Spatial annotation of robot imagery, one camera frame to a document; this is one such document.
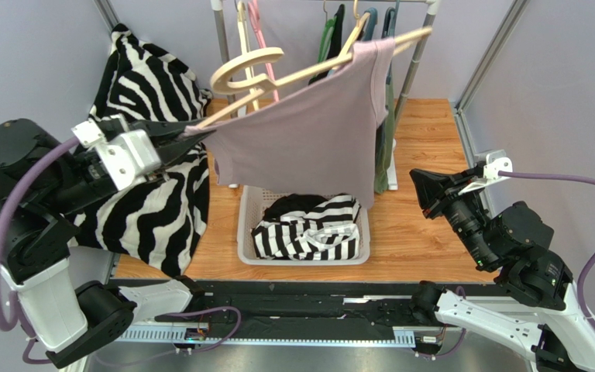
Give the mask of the black white striped tank top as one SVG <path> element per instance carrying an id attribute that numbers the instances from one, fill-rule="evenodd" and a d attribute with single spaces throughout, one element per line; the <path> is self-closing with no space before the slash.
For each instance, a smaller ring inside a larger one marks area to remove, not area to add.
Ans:
<path id="1" fill-rule="evenodd" d="M 310 212 L 290 212 L 252 228 L 253 247 L 266 260 L 350 260 L 359 257 L 356 221 L 361 207 L 352 195 L 336 195 Z"/>

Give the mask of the mauve tank top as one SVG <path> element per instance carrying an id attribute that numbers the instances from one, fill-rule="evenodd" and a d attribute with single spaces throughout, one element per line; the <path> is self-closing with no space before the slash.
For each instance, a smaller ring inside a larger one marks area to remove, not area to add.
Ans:
<path id="1" fill-rule="evenodd" d="M 386 110 L 391 38 L 355 43 L 333 75 L 243 117 L 211 124 L 203 143 L 218 184 L 276 193 L 352 195 L 374 204 L 375 139 Z"/>

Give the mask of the pink plastic hanger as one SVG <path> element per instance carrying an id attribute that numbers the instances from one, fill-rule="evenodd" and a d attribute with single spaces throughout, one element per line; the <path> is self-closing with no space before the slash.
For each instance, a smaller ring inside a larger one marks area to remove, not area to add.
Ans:
<path id="1" fill-rule="evenodd" d="M 249 15 L 249 21 L 250 21 L 250 25 L 252 26 L 253 29 L 253 33 L 254 36 L 256 37 L 256 41 L 258 43 L 259 48 L 263 49 L 267 47 L 267 43 L 265 41 L 264 35 L 263 35 L 263 31 L 261 28 L 261 21 L 260 21 L 260 11 L 259 11 L 259 5 L 258 5 L 258 1 L 257 0 L 253 0 L 253 1 L 249 1 L 248 5 L 248 15 Z M 273 66 L 271 63 L 266 63 L 266 72 L 267 75 L 271 78 L 274 79 L 274 70 L 273 70 Z M 278 91 L 274 91 L 273 92 L 273 100 L 275 102 L 278 102 L 280 100 L 279 97 L 279 93 Z"/>

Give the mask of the cream plastic hanger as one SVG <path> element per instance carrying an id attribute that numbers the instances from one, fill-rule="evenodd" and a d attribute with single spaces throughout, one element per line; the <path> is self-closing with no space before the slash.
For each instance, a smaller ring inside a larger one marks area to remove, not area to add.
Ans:
<path id="1" fill-rule="evenodd" d="M 246 5 L 243 1 L 235 1 L 236 4 L 236 25 L 239 34 L 239 43 L 241 48 L 241 54 L 246 54 L 250 52 L 250 44 L 249 44 L 249 32 L 246 25 Z M 245 68 L 245 76 L 247 79 L 254 78 L 254 70 L 253 67 L 246 67 Z M 256 111 L 260 108 L 258 100 L 252 101 L 251 103 L 253 107 L 253 111 Z"/>

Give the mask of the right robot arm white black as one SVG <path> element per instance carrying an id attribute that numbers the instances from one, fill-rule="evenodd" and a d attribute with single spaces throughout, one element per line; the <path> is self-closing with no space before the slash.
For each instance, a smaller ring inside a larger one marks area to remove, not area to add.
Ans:
<path id="1" fill-rule="evenodd" d="M 422 281 L 410 308 L 423 322 L 458 326 L 513 350 L 539 371 L 595 371 L 595 316 L 583 295 L 585 275 L 574 276 L 550 250 L 554 231 L 525 202 L 496 216 L 480 192 L 510 171 L 491 175 L 486 164 L 458 174 L 414 169 L 418 203 L 428 219 L 443 217 L 480 271 L 516 302 L 531 308 L 537 322 L 489 310 L 443 286 Z"/>

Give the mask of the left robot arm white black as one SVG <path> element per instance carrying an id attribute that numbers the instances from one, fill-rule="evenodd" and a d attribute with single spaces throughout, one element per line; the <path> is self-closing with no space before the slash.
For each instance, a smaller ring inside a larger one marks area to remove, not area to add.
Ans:
<path id="1" fill-rule="evenodd" d="M 0 329 L 16 326 L 65 368 L 116 341 L 132 324 L 186 315 L 203 289 L 178 276 L 130 288 L 71 283 L 68 216 L 138 184 L 155 182 L 207 133 L 185 122 L 88 120 L 60 142 L 29 119 L 0 124 Z"/>

